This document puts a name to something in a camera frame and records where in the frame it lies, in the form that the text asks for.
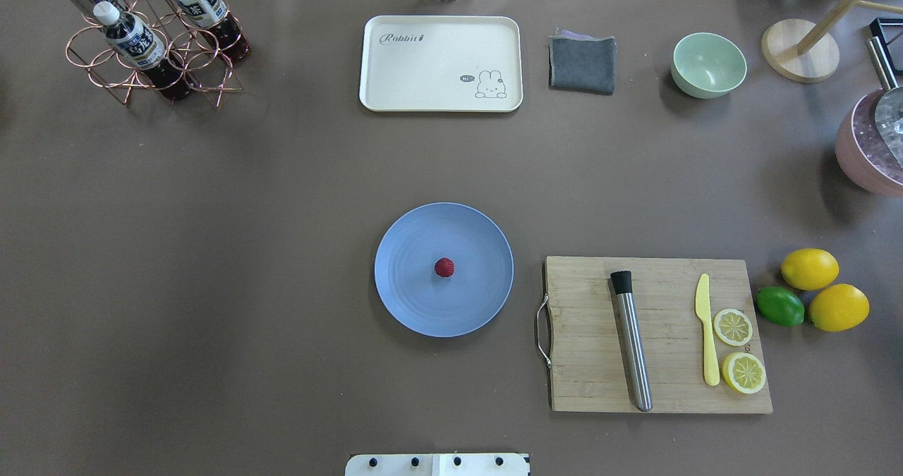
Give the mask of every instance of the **metal handle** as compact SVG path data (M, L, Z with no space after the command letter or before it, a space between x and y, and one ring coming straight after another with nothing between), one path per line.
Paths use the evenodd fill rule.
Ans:
M875 67L875 74L878 75L878 81L885 92L889 92L897 87L897 78L894 71L891 71L890 62L887 61L887 55L884 55L884 46L881 45L881 39L872 37L866 43L868 47L868 55L871 57L871 65Z
M536 347L539 348L539 354L543 355L545 358L545 366L551 370L552 369L552 360L549 358L549 355L543 350L543 345L539 342L539 314L545 309L545 326L549 329L549 352L552 352L552 319L551 313L549 313L549 293L543 294L543 302L542 305L539 305L538 311L536 311Z
M636 408L646 412L652 409L652 391L649 389L649 376L646 374L646 357L643 355L643 342L639 338L639 322L636 321L633 294L618 294L617 298L622 331L626 337L630 386L633 389Z

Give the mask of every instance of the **raspberry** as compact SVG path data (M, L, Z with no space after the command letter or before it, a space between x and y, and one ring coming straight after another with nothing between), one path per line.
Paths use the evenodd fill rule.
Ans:
M452 276L452 274L454 274L454 261L449 260L448 257L443 257L441 260L436 261L436 265L433 269L436 270L438 276Z

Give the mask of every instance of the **black muddler tip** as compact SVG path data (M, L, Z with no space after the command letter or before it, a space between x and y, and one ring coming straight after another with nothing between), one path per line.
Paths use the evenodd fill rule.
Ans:
M615 286L615 294L633 293L633 284L630 282L630 271L616 271L612 274L612 285Z

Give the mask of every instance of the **cutting board handle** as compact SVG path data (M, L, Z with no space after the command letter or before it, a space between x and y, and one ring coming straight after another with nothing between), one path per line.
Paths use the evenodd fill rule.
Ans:
M545 352L543 348L543 343L539 339L539 316L542 314L543 309L545 309L545 327L549 331L549 352ZM552 369L552 360L549 358L549 353L552 352L552 315L549 312L549 293L543 294L543 302L540 303L538 311L536 311L536 348L539 348L539 354L543 355L545 358L545 366L551 370Z

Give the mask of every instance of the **pink bowl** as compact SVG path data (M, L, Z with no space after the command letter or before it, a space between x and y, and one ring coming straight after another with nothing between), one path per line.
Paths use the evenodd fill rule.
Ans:
M903 197L903 167L875 126L874 108L883 91L862 97L837 130L835 154L844 174L870 193Z

